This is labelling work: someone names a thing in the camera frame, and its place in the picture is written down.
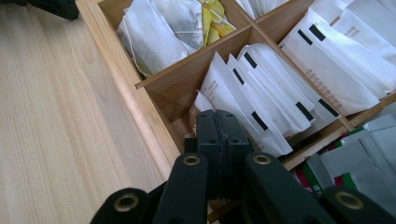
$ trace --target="black stripe on packet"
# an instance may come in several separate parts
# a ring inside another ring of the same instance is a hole
[[[262,126],[262,128],[266,131],[268,129],[267,125],[262,121],[262,119],[257,115],[256,111],[254,111],[251,116]]]
[[[312,25],[311,27],[309,27],[309,30],[312,32],[312,34],[314,34],[320,41],[323,41],[326,36],[315,26]]]
[[[309,45],[312,45],[312,40],[310,40],[310,39],[308,38],[308,36],[306,36],[306,35],[304,34],[303,31],[298,30],[298,34],[306,41],[306,43],[308,43]]]
[[[233,73],[235,74],[235,76],[238,78],[238,80],[241,82],[241,84],[243,85],[245,82],[244,82],[244,79],[242,79],[241,78],[241,76],[239,76],[239,73],[238,73],[238,71],[236,71],[236,69],[233,69]]]
[[[257,67],[257,64],[254,62],[254,60],[250,57],[250,54],[248,54],[247,52],[244,54],[245,58],[247,59],[247,61],[250,63],[250,65],[253,68]]]
[[[311,115],[311,113],[309,113],[309,111],[305,108],[305,106],[303,104],[301,104],[300,102],[297,103],[297,108],[305,115],[305,117],[311,121],[314,119],[314,117]]]
[[[323,105],[327,110],[329,110],[330,113],[332,113],[335,117],[338,117],[339,114],[337,111],[335,111],[330,105],[328,105],[326,102],[324,102],[323,99],[319,100],[320,104]]]

